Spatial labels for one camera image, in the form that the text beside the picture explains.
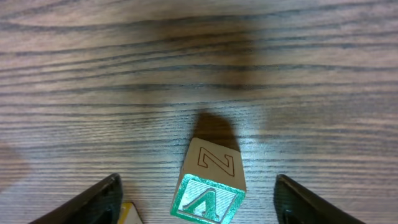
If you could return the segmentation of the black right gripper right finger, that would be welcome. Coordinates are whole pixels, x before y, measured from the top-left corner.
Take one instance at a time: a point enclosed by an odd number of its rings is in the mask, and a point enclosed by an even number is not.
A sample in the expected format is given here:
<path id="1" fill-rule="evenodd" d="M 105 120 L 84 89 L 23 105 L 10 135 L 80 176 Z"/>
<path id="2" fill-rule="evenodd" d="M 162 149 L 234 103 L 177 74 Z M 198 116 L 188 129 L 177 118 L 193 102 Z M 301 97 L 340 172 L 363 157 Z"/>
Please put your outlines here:
<path id="1" fill-rule="evenodd" d="M 284 174 L 275 180 L 274 207 L 280 224 L 364 224 Z"/>

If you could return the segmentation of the white feather picture block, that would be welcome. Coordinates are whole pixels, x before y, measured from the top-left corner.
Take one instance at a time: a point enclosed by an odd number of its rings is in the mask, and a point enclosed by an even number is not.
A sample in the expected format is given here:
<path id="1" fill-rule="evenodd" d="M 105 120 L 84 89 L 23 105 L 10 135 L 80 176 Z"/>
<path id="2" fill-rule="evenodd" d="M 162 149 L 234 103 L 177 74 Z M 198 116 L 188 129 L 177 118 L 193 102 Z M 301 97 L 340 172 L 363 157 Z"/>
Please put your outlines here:
<path id="1" fill-rule="evenodd" d="M 121 204 L 118 224 L 143 224 L 135 205 L 132 202 Z"/>

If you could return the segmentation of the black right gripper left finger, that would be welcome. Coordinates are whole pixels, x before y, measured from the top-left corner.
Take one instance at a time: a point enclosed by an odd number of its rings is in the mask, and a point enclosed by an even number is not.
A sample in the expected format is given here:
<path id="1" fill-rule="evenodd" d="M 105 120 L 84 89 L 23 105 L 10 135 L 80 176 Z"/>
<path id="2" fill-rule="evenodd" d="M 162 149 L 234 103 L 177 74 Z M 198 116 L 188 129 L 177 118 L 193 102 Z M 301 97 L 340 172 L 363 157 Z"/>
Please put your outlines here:
<path id="1" fill-rule="evenodd" d="M 121 177 L 113 173 L 31 224 L 117 224 L 122 199 Z"/>

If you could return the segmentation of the green A letter block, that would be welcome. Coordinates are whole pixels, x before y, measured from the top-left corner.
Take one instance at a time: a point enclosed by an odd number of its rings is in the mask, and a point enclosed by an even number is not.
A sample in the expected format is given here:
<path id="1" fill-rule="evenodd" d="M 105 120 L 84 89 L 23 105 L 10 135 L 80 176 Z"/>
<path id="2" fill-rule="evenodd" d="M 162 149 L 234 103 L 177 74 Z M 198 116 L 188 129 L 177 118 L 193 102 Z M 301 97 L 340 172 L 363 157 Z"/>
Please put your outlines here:
<path id="1" fill-rule="evenodd" d="M 241 153 L 193 138 L 170 214 L 195 223 L 229 224 L 246 196 Z"/>

